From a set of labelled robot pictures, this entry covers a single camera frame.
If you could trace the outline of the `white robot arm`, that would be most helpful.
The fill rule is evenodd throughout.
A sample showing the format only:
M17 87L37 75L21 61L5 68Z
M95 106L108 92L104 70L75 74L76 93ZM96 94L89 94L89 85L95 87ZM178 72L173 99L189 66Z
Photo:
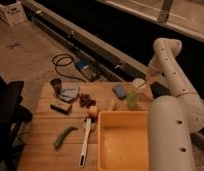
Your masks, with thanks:
M157 38L153 49L147 84L164 74L170 94L155 98L149 109L149 170L196 171L190 134L204 127L204 104L175 60L182 42Z

